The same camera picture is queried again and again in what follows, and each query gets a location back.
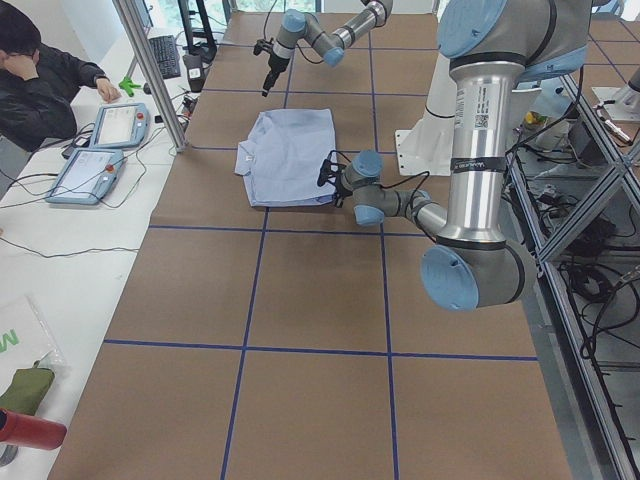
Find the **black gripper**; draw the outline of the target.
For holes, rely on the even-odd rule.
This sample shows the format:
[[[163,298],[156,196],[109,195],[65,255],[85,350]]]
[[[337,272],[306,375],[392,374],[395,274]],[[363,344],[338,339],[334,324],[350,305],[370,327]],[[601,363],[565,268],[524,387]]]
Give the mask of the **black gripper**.
[[[275,86],[279,75],[286,71],[286,59],[272,51],[268,60],[269,73],[266,75],[261,95],[267,97],[271,89]]]
[[[346,177],[340,172],[334,172],[331,176],[331,180],[335,187],[332,205],[337,208],[342,208],[344,206],[345,199],[353,195],[352,186]]]

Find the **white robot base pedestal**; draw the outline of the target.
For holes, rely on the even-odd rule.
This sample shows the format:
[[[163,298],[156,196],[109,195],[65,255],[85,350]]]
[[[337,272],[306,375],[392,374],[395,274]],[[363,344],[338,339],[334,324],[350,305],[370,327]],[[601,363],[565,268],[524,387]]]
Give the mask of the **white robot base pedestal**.
[[[449,176],[457,88],[449,75],[450,61],[438,54],[424,114],[410,130],[395,132],[399,173]]]

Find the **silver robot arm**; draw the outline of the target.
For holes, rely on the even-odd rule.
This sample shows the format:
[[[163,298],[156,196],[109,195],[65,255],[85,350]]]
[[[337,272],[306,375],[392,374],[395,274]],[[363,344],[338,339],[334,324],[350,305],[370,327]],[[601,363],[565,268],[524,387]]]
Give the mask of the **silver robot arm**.
[[[311,13],[289,9],[284,13],[274,39],[260,39],[254,45],[254,54],[269,53],[269,72],[262,86],[267,97],[278,77],[284,73],[299,41],[304,40],[326,64],[335,67],[344,53],[357,40],[375,28],[384,26],[393,10],[392,0],[362,1],[363,10],[349,21],[328,33]]]
[[[536,264],[498,225],[515,87],[581,67],[592,5],[588,1],[452,1],[437,41],[456,86],[446,205],[424,191],[381,185],[381,157],[360,152],[346,165],[324,163],[320,180],[352,198],[362,226],[402,216],[434,239],[421,278],[440,307],[468,311],[508,304],[533,284]]]

